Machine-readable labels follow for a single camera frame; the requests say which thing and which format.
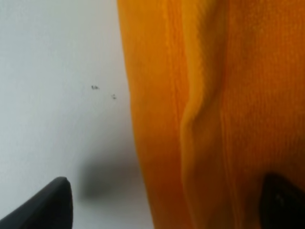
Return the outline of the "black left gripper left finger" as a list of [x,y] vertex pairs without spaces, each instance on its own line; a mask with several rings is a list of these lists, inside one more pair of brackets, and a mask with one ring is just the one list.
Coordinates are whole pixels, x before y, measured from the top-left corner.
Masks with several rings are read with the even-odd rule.
[[57,177],[24,204],[0,220],[2,229],[71,229],[71,184]]

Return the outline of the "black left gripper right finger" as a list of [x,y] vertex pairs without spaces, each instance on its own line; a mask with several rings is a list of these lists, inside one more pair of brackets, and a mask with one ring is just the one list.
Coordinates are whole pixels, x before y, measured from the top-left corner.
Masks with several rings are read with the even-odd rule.
[[303,229],[305,227],[305,192],[278,174],[264,177],[259,201],[263,229]]

